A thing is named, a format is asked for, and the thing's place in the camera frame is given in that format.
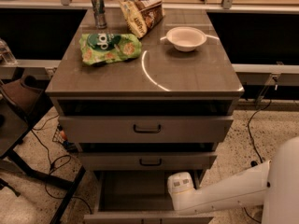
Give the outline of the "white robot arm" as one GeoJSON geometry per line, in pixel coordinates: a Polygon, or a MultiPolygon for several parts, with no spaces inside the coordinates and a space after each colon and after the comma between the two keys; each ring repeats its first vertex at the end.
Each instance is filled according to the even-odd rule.
{"type": "Polygon", "coordinates": [[[201,189],[189,173],[170,175],[168,192],[182,216],[261,205],[262,224],[299,224],[299,137],[280,145],[274,158],[201,189]]]}

